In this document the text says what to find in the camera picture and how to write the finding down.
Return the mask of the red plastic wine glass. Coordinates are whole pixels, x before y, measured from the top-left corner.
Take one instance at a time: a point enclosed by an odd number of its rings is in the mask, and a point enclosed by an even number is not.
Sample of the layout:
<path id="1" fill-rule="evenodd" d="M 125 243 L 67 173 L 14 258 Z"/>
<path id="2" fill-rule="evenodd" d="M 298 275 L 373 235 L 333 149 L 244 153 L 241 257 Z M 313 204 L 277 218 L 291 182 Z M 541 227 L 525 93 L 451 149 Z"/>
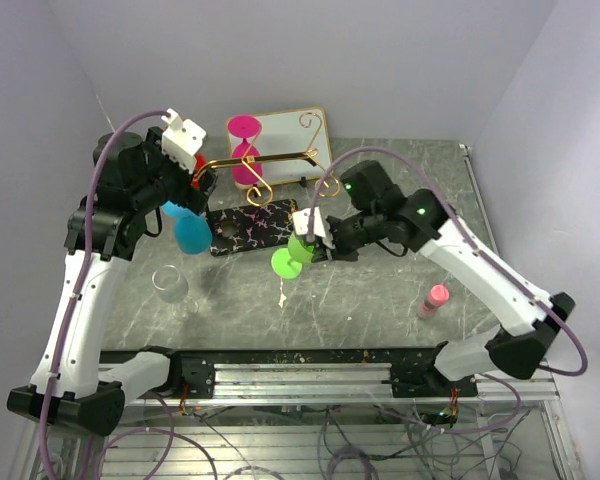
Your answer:
<path id="1" fill-rule="evenodd" d="M 200 189 L 200 171 L 206 165 L 206 159 L 205 159 L 204 155 L 201 153 L 197 153 L 195 155 L 195 159 L 196 159 L 196 165 L 195 165 L 194 174 L 192 175 L 192 179 L 191 179 L 191 186 L 195 190 L 199 190 Z"/>

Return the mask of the blue plastic wine glass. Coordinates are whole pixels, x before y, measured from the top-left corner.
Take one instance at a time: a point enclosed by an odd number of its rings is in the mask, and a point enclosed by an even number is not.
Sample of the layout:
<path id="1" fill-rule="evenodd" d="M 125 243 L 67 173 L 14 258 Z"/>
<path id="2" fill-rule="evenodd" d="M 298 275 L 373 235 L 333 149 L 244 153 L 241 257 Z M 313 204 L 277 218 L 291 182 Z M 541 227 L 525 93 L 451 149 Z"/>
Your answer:
<path id="1" fill-rule="evenodd" d="M 175 220 L 174 238 L 183 253 L 197 255 L 210 247 L 212 233 L 204 217 L 170 201 L 163 204 L 162 210 Z"/>

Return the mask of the green plastic wine glass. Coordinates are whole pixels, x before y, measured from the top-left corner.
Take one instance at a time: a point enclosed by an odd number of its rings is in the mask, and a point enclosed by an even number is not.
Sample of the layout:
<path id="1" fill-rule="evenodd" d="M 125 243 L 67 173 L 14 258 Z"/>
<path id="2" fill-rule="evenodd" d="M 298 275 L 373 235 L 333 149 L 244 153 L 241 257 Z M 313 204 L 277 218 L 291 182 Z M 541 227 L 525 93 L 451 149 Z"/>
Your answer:
<path id="1" fill-rule="evenodd" d="M 291 280 L 300 275 L 305 265 L 312 263 L 314 245 L 307 244 L 292 234 L 287 246 L 277 249 L 271 257 L 273 271 L 282 279 Z"/>

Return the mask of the pink plastic wine glass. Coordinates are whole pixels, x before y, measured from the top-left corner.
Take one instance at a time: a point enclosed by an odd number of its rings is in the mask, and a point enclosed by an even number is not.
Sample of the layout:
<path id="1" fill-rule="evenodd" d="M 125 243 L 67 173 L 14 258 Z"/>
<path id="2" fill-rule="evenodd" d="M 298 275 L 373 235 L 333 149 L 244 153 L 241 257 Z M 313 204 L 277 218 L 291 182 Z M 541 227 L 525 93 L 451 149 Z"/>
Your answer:
<path id="1" fill-rule="evenodd" d="M 261 123 L 258 119 L 249 115 L 235 116 L 228 121 L 227 131 L 232 138 L 239 140 L 232 149 L 232 158 L 242 159 L 247 156 L 260 155 L 253 145 L 253 141 L 261 131 Z M 235 183 L 241 187 L 258 183 L 258 178 L 243 164 L 234 166 L 232 175 Z"/>

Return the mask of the clear stemmed wine glass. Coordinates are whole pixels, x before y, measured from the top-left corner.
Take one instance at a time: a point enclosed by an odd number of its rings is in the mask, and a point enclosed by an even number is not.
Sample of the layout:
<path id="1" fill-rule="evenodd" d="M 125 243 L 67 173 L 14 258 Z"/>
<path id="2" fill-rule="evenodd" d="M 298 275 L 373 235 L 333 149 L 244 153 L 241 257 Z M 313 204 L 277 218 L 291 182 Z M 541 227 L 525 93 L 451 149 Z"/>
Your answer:
<path id="1" fill-rule="evenodd" d="M 198 311 L 197 301 L 189 293 L 189 283 L 174 265 L 163 265 L 151 277 L 158 297 L 168 305 L 172 316 L 179 320 L 189 319 Z"/>

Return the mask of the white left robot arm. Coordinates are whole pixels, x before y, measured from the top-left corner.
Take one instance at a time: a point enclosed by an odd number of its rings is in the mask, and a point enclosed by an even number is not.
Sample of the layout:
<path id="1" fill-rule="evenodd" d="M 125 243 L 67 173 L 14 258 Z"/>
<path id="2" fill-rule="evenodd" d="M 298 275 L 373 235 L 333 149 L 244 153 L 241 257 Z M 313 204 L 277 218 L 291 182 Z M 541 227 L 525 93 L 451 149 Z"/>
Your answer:
<path id="1" fill-rule="evenodd" d="M 29 383 L 9 393 L 9 411 L 43 426 L 107 436 L 129 402 L 148 391 L 172 397 L 182 389 L 184 373 L 173 350 L 144 347 L 110 374 L 100 374 L 99 360 L 116 291 L 148 233 L 147 215 L 170 202 L 185 211 L 174 227 L 181 251 L 196 255 L 211 244 L 203 215 L 216 176 L 199 171 L 205 137 L 204 130 L 185 126 L 99 139 L 88 194 L 67 224 L 52 331 Z"/>

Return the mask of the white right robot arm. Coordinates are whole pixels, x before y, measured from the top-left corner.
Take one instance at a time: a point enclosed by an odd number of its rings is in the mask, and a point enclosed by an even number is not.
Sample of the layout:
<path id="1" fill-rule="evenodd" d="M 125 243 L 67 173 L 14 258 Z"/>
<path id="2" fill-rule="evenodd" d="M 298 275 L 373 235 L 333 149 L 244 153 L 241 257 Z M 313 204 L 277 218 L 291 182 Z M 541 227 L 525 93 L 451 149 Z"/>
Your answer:
<path id="1" fill-rule="evenodd" d="M 433 261 L 477 296 L 496 316 L 495 329 L 444 342 L 433 364 L 420 373 L 422 387 L 439 396 L 456 380 L 498 369 L 530 379 L 575 308 L 565 292 L 549 294 L 533 285 L 470 233 L 454 211 L 446 211 L 429 189 L 406 196 L 375 160 L 340 177 L 357 214 L 328 217 L 325 247 L 337 260 L 354 261 L 360 248 L 383 240 Z"/>

